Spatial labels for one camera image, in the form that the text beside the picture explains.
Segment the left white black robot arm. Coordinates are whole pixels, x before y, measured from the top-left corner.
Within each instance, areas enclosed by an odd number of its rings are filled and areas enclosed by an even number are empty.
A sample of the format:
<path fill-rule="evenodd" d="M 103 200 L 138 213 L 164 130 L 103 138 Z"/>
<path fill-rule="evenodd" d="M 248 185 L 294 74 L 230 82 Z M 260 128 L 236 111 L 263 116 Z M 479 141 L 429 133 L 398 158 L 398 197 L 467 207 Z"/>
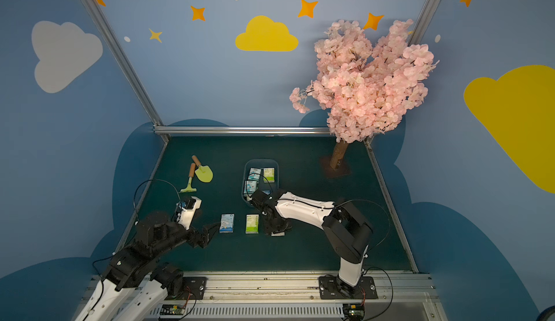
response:
<path fill-rule="evenodd" d="M 165 212 L 154 212 L 138 221 L 134 240 L 110 257 L 110 263 L 77 320 L 144 320 L 166 297 L 185 290 L 182 270 L 160 258 L 173 249 L 188 244 L 208 246 L 220 224 L 190 227 L 184 210 L 172 221 Z"/>

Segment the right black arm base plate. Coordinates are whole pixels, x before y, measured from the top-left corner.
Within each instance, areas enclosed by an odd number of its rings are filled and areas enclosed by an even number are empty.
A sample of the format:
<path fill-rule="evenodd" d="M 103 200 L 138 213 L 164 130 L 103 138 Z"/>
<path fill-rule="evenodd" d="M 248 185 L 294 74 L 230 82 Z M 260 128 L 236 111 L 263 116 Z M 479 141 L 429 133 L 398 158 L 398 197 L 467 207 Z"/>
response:
<path fill-rule="evenodd" d="M 350 286 L 338 276 L 325 275 L 318 278 L 318 285 L 324 300 L 378 299 L 376 284 L 370 276 L 363 276 L 356 286 Z"/>

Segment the blue cartoon tissue pack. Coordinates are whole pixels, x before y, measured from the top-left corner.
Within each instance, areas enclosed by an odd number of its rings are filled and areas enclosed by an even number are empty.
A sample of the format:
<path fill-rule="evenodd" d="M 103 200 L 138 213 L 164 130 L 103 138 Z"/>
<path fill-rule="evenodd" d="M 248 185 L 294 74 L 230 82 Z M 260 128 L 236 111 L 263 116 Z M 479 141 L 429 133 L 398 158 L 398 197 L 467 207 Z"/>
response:
<path fill-rule="evenodd" d="M 257 190 L 258 181 L 256 180 L 246 180 L 244 183 L 244 195 L 251 197 L 251 195 Z"/>
<path fill-rule="evenodd" d="M 221 216 L 221 225 L 219 232 L 221 234 L 230 234 L 234 232 L 234 214 L 223 214 Z"/>

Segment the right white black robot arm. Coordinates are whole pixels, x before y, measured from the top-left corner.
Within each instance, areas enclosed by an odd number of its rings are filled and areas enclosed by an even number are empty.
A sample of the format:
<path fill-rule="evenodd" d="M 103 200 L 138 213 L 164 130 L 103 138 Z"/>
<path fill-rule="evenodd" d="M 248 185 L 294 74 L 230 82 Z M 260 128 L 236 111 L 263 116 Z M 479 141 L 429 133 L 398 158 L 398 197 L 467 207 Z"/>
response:
<path fill-rule="evenodd" d="M 351 201 L 323 202 L 279 189 L 272 194 L 257 190 L 249 196 L 249 202 L 262 214 L 265 233 L 271 236 L 291 230 L 291 220 L 324 231 L 341 259 L 338 283 L 351 288 L 359 284 L 374 229 Z"/>

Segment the blue plastic storage box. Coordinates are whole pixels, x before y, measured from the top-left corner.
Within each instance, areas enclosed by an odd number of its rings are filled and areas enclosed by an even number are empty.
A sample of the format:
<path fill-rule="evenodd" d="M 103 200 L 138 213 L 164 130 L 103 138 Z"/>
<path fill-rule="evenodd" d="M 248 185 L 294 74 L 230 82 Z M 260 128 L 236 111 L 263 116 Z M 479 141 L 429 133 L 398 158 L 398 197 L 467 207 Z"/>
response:
<path fill-rule="evenodd" d="M 252 159 L 244 166 L 241 184 L 241 196 L 250 206 L 250 200 L 256 190 L 269 195 L 279 188 L 279 165 L 273 159 Z"/>

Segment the green white tissue pack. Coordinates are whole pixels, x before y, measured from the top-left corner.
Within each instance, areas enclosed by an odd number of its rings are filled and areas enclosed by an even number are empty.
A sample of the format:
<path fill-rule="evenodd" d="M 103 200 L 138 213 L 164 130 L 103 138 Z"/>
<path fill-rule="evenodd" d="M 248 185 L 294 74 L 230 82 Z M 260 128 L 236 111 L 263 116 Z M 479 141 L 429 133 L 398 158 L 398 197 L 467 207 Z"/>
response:
<path fill-rule="evenodd" d="M 260 216 L 257 214 L 248 214 L 246 217 L 246 234 L 258 234 L 259 233 L 259 221 Z"/>

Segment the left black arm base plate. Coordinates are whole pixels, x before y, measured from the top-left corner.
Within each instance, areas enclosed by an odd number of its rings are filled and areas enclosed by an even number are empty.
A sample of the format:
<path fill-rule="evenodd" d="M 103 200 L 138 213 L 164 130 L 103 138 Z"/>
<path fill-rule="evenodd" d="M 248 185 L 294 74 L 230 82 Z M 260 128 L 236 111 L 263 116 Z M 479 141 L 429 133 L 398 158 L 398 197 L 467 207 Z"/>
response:
<path fill-rule="evenodd" d="M 188 297 L 203 300 L 208 278 L 205 276 L 185 276 L 182 279 L 182 287 L 174 297 L 176 300 L 185 300 Z"/>

